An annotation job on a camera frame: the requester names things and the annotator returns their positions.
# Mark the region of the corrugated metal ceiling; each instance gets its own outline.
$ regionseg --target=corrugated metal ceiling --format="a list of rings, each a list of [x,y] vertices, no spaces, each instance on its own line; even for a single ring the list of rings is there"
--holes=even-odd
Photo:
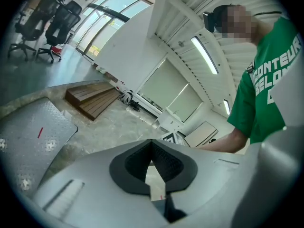
[[[203,20],[203,12],[212,12],[213,9],[222,4],[240,4],[251,11],[252,14],[270,11],[282,11],[277,0],[181,0],[190,7]],[[274,23],[278,14],[261,15],[258,18],[264,22]],[[223,61],[219,57],[212,43],[198,31],[197,27],[183,13],[172,6],[169,2],[163,8],[161,21],[155,34],[164,41],[185,63],[201,84],[213,105],[213,110],[221,115],[227,116],[223,99],[233,98],[229,96],[226,74],[223,70]],[[207,51],[218,66],[219,74],[213,75],[194,47],[191,38],[198,36]],[[234,39],[222,38],[221,34],[214,33],[216,41],[224,52],[233,77],[234,87],[237,90],[241,76],[254,59],[256,48],[250,43],[237,43]]]

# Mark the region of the wooden steps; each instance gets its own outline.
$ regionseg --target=wooden steps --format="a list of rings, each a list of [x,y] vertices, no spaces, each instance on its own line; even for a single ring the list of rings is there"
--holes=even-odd
[[[66,91],[66,100],[80,113],[94,121],[119,93],[109,83],[79,86]]]

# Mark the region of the red line marking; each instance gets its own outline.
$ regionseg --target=red line marking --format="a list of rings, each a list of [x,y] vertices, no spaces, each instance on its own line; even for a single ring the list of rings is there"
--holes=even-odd
[[[40,138],[40,135],[41,135],[42,130],[43,130],[43,127],[40,129],[40,132],[39,132],[39,134],[38,134],[38,138]]]

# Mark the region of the linear ceiling lamp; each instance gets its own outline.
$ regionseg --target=linear ceiling lamp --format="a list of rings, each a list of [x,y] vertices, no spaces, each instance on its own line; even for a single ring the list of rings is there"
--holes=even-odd
[[[225,105],[227,114],[230,115],[230,107],[229,107],[228,100],[224,100],[224,105]]]
[[[218,71],[217,67],[215,66],[212,58],[210,57],[208,51],[206,50],[206,48],[204,47],[204,45],[200,41],[200,39],[197,36],[195,36],[191,39],[191,41],[195,45],[195,47],[199,50],[199,52],[201,53],[203,58],[205,59],[205,61],[208,64],[211,72],[213,74],[219,74],[219,71]]]

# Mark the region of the chair base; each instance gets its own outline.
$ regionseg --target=chair base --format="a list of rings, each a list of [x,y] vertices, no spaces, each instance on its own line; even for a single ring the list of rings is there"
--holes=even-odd
[[[33,56],[34,56],[36,54],[37,50],[35,50],[34,48],[26,45],[25,42],[26,42],[25,40],[22,40],[20,43],[12,43],[9,46],[8,58],[10,58],[10,53],[12,51],[15,51],[15,50],[18,50],[18,49],[21,49],[24,52],[26,62],[29,60],[27,50],[33,51]]]
[[[59,54],[57,54],[56,52],[52,51],[52,47],[53,46],[51,46],[49,49],[47,49],[47,48],[39,48],[38,49],[38,53],[36,55],[36,58],[40,54],[49,54],[51,56],[51,58],[52,58],[51,63],[54,62],[54,57],[53,56],[59,57],[59,62],[60,62],[61,61],[61,56]]]

